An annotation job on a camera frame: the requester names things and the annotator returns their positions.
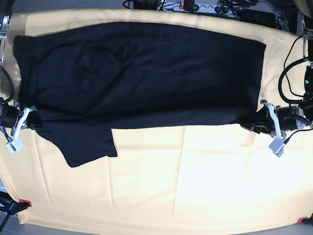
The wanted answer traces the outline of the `white power strip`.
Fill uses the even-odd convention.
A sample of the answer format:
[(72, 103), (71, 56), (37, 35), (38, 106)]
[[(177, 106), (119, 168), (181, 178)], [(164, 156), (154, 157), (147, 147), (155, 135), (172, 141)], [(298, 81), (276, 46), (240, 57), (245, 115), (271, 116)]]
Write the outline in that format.
[[(183, 9), (183, 1), (165, 1), (162, 8), (163, 11), (171, 12), (183, 12), (189, 13), (189, 11)], [(223, 14), (223, 15), (232, 15), (232, 11), (226, 11), (226, 7), (220, 8), (219, 5), (214, 4), (203, 4), (195, 3), (192, 13), (205, 13), (205, 14)]]

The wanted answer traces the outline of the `dark navy T-shirt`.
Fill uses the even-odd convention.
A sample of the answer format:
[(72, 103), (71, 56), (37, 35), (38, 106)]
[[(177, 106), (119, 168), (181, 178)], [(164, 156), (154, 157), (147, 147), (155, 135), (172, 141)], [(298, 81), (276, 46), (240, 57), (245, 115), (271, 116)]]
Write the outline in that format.
[(19, 101), (70, 167), (116, 157), (112, 129), (239, 123), (255, 112), (266, 46), (160, 23), (16, 36)]

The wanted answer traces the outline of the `right red-tipped table clamp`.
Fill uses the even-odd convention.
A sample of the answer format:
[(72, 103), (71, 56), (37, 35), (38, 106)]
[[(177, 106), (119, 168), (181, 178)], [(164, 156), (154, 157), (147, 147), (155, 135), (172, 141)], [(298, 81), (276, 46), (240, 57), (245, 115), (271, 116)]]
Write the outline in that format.
[(313, 214), (310, 217), (302, 217), (298, 219), (297, 221), (298, 224), (307, 224), (307, 225), (313, 225)]

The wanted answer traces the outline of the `left red-tipped table clamp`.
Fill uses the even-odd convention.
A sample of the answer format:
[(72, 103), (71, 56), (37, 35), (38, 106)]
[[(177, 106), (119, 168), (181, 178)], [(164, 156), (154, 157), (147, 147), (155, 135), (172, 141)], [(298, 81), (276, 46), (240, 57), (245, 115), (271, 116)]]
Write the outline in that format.
[(31, 202), (26, 200), (14, 201), (7, 192), (0, 192), (0, 211), (9, 215), (17, 214), (32, 207)]

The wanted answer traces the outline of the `yellow table cloth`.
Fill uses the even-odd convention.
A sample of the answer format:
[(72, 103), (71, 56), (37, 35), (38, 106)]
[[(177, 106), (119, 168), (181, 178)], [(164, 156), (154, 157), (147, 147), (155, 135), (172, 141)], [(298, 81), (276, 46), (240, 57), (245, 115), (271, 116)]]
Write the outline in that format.
[(20, 223), (102, 235), (227, 235), (295, 224), (313, 212), (313, 134), (276, 157), (272, 138), (238, 125), (113, 130), (118, 157), (69, 167), (32, 130), (0, 178), (32, 207)]

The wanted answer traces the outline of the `red-tipped table clamp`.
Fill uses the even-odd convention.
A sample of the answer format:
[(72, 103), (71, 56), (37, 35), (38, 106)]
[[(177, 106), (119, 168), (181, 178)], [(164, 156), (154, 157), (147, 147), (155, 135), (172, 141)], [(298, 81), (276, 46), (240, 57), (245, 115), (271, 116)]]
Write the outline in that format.
[(307, 224), (307, 225), (313, 225), (313, 214), (310, 217), (302, 217), (298, 219), (297, 221), (298, 224)]
[(0, 211), (9, 215), (17, 214), (32, 207), (31, 202), (26, 200), (14, 201), (7, 192), (0, 192)]

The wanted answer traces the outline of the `black box behind table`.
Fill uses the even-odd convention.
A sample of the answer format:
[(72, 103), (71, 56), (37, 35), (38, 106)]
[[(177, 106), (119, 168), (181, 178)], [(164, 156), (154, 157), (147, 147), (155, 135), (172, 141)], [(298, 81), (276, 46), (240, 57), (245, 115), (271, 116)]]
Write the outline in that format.
[(271, 28), (276, 27), (276, 16), (263, 11), (246, 9), (241, 16), (241, 21)]

